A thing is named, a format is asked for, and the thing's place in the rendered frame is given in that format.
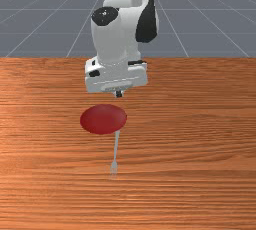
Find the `red plate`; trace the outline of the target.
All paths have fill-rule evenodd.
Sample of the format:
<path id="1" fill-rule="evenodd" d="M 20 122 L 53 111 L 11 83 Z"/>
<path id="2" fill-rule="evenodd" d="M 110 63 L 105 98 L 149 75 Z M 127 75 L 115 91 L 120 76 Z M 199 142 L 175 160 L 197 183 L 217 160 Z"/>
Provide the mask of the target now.
<path id="1" fill-rule="evenodd" d="M 119 131 L 127 121 L 125 111 L 115 105 L 99 104 L 85 110 L 80 116 L 83 129 L 94 134 L 111 134 Z"/>

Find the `grey fork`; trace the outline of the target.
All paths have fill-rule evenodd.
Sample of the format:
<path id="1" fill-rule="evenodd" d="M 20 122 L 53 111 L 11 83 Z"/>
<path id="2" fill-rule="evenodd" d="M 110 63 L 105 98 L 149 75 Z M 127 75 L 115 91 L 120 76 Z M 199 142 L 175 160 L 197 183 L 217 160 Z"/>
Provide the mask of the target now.
<path id="1" fill-rule="evenodd" d="M 117 171 L 118 171 L 117 152 L 118 152 L 119 136 L 120 136 L 120 130 L 115 132 L 114 156 L 113 156 L 113 161 L 110 167 L 111 174 L 117 174 Z"/>

